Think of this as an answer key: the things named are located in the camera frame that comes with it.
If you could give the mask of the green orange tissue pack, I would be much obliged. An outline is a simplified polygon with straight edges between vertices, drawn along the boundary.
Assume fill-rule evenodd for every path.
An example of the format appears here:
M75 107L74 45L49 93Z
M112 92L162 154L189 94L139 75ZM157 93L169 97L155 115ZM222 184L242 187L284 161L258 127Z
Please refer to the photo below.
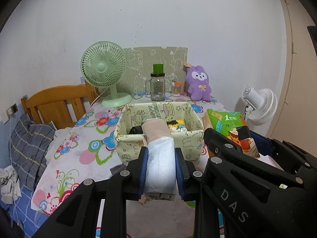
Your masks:
M240 112L207 109L202 118L204 130L212 128L242 148L244 154L260 158L254 138Z

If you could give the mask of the white standing fan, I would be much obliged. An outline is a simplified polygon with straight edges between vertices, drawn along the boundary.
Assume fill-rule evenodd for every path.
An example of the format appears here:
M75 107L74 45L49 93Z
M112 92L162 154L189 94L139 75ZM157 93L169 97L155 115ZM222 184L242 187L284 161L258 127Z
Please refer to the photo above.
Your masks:
M242 93L242 98L247 102L245 118L252 125L260 126L270 121L276 113L278 99L273 91L264 88L256 91L248 86Z

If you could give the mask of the wall power socket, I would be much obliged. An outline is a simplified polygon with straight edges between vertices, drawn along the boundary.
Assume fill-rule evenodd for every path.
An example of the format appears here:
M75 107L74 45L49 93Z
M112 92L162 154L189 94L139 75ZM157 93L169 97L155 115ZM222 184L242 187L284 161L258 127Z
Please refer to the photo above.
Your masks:
M8 117L10 118L12 115L18 112L18 106L16 104L12 105L10 108L6 110Z

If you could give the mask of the floral tablecloth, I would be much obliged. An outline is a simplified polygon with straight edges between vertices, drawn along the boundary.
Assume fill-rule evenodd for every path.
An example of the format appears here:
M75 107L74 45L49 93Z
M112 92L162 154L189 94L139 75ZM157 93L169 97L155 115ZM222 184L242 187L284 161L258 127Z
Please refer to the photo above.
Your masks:
M151 103L143 94L134 96L130 104ZM226 111L222 104L193 102L186 95L169 96L163 102L188 102L201 118L207 109ZM124 107L105 108L96 103L72 128L47 165L34 191L31 208L50 216L83 180L108 179L117 167L125 164L116 151L114 132ZM204 144L196 165L203 170L208 158ZM127 202L128 237L192 237L195 203L184 202L180 196L163 202L142 197L138 202Z

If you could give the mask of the green desk fan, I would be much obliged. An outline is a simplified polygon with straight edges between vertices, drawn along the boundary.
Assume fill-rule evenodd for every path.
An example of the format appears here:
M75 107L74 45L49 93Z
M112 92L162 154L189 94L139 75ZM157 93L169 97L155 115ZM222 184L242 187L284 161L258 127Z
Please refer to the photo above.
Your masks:
M132 101L130 94L116 89L127 68L126 54L119 45L110 41L96 42L84 52L80 68L88 84L110 89L110 94L102 98L103 107L121 107Z

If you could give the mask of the small cartoon tissue pack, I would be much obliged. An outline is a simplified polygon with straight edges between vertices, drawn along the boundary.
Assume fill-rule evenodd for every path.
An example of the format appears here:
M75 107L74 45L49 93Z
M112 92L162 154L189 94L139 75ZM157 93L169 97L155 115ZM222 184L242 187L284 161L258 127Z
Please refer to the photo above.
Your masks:
M172 132L172 133L186 132L187 131L185 122L183 120L167 121L167 125L168 125L170 132Z

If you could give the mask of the white pink wet wipes pack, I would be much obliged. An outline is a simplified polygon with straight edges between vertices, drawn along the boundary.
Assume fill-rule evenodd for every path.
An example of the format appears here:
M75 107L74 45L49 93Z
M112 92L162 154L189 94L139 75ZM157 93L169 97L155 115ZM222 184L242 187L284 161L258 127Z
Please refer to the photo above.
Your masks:
M147 140L144 195L152 200L173 201L176 196L175 144L162 119L147 119L142 125Z

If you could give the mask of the cotton swab jar orange lid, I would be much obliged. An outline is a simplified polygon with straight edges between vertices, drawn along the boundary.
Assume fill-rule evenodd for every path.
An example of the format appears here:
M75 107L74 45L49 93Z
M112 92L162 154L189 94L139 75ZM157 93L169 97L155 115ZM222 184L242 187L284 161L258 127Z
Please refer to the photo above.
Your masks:
M171 82L171 95L174 97L178 97L184 90L184 83L178 81Z

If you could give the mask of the black plastic bag bundle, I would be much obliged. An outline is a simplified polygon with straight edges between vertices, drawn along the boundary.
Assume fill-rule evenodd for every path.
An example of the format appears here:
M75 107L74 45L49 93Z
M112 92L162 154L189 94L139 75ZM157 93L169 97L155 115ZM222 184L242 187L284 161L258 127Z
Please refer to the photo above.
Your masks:
M143 134L142 126L134 126L130 129L129 134Z

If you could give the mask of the glass jar with green lid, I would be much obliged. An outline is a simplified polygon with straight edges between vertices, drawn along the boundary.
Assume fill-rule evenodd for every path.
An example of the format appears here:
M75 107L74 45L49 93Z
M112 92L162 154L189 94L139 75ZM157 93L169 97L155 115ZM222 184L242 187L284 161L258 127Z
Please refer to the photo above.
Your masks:
M150 95L154 102L164 101L165 99L165 73L162 63L153 64L153 72L150 79L145 82L145 91Z

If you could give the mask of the purple plush bunny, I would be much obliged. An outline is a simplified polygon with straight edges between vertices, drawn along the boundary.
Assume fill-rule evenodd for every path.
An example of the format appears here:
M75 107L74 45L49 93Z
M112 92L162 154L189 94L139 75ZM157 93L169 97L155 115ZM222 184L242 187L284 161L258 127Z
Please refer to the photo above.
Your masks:
M183 62L186 68L185 82L187 85L187 93L192 101L211 101L212 89L209 84L209 77L202 66L192 66L187 62Z

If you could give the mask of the crumpled white cloth on bed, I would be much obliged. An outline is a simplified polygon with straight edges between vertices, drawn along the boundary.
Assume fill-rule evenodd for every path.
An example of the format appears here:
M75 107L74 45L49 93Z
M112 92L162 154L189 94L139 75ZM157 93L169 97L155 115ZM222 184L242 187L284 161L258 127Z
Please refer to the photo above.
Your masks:
M19 178L12 165L1 169L1 201L12 205L21 197Z

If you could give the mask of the wooden bed headboard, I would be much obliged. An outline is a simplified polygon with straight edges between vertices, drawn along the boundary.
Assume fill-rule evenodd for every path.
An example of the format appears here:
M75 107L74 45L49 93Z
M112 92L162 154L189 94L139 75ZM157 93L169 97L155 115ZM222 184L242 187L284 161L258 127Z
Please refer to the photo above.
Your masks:
M75 123L87 112L85 101L92 103L99 94L88 83L62 85L44 89L30 98L23 97L23 110L37 124L49 124L58 129L74 127Z

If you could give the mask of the yellow cartoon fabric storage box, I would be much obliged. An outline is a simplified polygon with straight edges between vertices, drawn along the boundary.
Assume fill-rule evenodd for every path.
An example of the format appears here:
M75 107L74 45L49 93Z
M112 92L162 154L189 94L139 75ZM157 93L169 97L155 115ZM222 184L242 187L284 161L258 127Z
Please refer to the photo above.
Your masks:
M138 158L141 147L161 137L172 137L186 160L200 160L204 127L188 102L127 104L114 132L116 151L123 164Z

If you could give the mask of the grey plaid pillow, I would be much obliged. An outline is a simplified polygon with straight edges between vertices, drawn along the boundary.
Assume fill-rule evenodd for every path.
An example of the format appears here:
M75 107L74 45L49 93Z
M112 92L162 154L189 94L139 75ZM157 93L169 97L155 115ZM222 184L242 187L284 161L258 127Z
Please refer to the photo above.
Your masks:
M22 185L30 191L36 189L46 169L45 156L54 134L53 124L37 124L28 114L20 117L11 133L12 165Z

